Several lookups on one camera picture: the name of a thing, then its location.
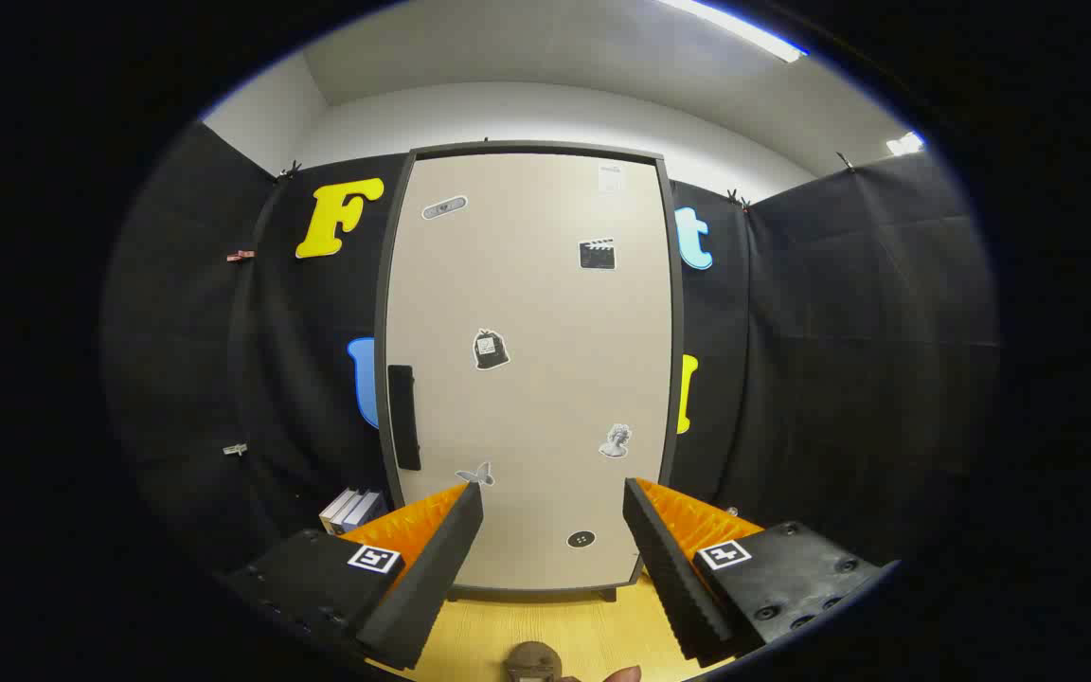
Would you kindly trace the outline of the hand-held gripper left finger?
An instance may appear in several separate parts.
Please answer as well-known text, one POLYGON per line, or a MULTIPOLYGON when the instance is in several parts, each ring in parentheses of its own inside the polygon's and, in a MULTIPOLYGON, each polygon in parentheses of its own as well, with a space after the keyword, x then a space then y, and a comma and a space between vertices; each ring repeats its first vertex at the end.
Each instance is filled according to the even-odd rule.
POLYGON ((482 519, 481 484, 455 484, 341 535, 295 533, 218 581, 339 663, 411 670, 482 519))

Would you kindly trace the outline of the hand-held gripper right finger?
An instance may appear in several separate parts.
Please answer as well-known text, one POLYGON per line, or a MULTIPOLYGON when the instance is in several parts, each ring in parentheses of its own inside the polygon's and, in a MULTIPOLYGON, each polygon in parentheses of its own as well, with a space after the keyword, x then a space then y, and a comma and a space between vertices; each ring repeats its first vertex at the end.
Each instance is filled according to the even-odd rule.
POLYGON ((897 569, 804 523, 763 528, 637 476, 623 517, 680 651, 703 668, 788 646, 897 569))

